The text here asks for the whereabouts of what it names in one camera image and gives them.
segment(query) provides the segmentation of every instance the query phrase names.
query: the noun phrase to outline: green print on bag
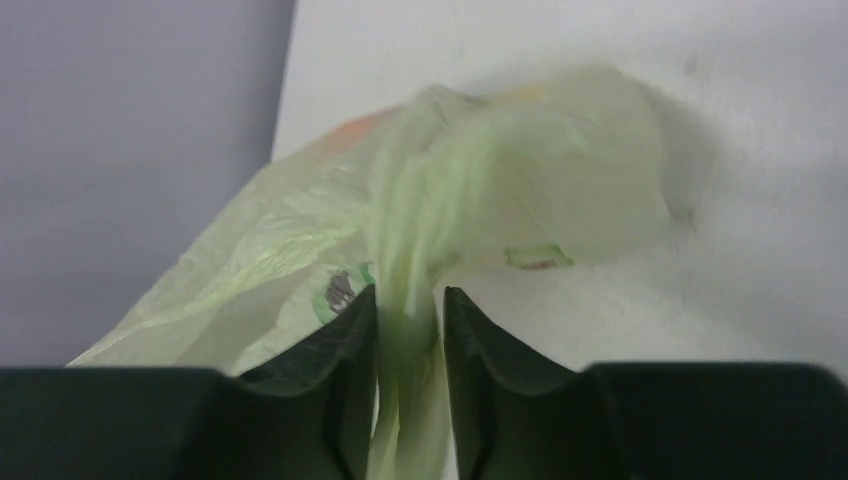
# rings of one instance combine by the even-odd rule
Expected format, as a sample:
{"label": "green print on bag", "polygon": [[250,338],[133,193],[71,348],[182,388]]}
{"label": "green print on bag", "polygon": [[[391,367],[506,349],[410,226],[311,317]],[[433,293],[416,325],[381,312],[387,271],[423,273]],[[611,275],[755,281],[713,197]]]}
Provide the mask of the green print on bag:
{"label": "green print on bag", "polygon": [[361,263],[356,268],[338,270],[330,277],[327,286],[312,297],[312,310],[321,325],[336,318],[363,288],[375,283],[369,268],[369,263]]}
{"label": "green print on bag", "polygon": [[513,247],[504,250],[506,264],[522,270],[545,270],[574,265],[574,259],[562,253],[556,244],[534,247]]}

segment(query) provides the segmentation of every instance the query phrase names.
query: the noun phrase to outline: plastic bag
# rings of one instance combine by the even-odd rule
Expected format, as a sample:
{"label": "plastic bag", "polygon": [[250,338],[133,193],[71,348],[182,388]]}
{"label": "plastic bag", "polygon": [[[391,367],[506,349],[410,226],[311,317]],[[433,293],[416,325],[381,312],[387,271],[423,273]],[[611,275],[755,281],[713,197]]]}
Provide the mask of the plastic bag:
{"label": "plastic bag", "polygon": [[376,282],[369,478],[437,479],[449,418],[436,282],[456,268],[566,266],[635,248],[668,222],[663,162],[647,102],[612,68],[494,99],[427,89],[257,174],[73,364],[239,373]]}

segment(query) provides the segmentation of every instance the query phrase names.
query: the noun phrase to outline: grey wall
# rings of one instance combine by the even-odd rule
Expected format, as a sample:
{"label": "grey wall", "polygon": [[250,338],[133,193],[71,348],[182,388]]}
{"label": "grey wall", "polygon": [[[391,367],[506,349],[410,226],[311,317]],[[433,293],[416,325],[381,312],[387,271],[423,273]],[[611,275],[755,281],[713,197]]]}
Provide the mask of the grey wall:
{"label": "grey wall", "polygon": [[0,1],[0,364],[86,349],[269,159],[293,2]]}

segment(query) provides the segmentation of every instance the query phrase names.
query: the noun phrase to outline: white surface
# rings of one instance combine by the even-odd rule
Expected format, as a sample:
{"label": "white surface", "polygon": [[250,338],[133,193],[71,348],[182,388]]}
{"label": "white surface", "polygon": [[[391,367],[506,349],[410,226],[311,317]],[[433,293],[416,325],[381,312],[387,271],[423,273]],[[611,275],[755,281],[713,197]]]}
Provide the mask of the white surface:
{"label": "white surface", "polygon": [[603,268],[498,274],[468,292],[571,367],[794,358],[844,373],[846,25],[842,0],[302,2],[275,158],[430,83],[475,92],[609,60],[653,87],[668,201],[694,208],[697,231]]}

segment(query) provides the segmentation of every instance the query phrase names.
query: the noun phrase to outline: printed logo on bag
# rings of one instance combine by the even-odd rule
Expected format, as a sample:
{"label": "printed logo on bag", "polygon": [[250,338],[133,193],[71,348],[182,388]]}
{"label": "printed logo on bag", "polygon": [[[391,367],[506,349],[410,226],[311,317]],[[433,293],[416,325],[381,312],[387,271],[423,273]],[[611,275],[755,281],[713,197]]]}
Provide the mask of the printed logo on bag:
{"label": "printed logo on bag", "polygon": [[327,281],[327,286],[312,297],[312,310],[322,325],[342,313],[367,285],[375,283],[370,263],[340,268]]}

